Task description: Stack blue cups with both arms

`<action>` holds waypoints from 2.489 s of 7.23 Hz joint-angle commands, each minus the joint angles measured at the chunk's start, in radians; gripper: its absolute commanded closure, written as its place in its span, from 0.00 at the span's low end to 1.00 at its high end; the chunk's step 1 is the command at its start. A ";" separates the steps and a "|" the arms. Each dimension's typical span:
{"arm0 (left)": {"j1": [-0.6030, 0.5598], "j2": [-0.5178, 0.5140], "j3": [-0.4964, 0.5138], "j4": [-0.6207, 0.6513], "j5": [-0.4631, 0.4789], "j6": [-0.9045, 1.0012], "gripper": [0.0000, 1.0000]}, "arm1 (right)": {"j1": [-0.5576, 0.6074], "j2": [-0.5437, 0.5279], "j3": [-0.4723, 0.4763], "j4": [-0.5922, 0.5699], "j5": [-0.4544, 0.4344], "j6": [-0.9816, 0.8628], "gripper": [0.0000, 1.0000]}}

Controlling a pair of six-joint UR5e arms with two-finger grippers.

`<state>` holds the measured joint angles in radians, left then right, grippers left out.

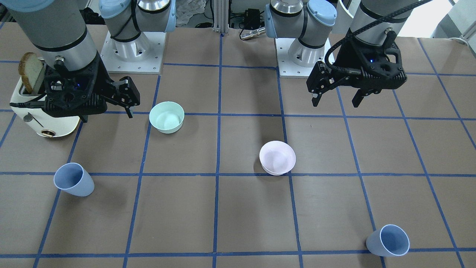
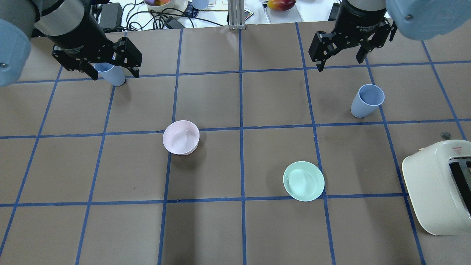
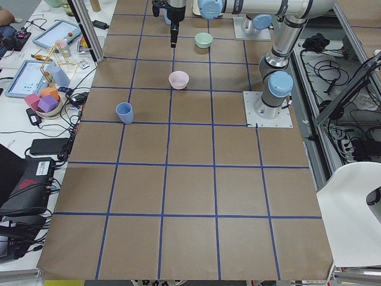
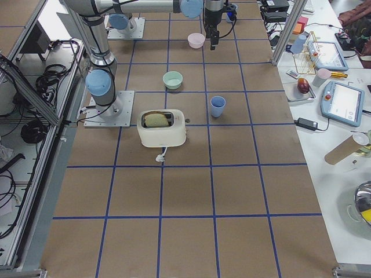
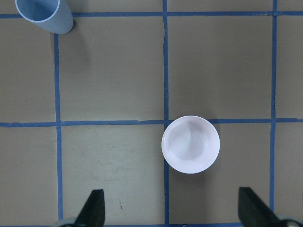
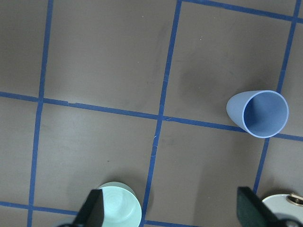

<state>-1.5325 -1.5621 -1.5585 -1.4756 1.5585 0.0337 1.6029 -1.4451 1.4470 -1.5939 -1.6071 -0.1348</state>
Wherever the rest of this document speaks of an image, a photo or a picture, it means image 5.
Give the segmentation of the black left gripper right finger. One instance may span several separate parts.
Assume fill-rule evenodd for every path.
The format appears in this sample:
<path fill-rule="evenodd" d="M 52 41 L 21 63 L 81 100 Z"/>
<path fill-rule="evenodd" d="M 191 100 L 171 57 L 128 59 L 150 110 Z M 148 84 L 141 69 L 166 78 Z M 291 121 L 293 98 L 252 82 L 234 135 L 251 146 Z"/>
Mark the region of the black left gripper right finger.
<path fill-rule="evenodd" d="M 285 227 L 285 222 L 249 187 L 239 188 L 238 217 L 244 227 Z"/>

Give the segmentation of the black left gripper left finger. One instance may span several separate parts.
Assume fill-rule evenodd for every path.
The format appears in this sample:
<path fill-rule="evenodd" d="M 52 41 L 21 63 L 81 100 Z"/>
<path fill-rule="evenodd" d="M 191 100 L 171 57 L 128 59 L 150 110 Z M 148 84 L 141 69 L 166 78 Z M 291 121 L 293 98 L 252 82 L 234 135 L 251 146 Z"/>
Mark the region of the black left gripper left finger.
<path fill-rule="evenodd" d="M 77 216 L 75 227 L 103 227 L 105 223 L 104 190 L 93 190 Z"/>

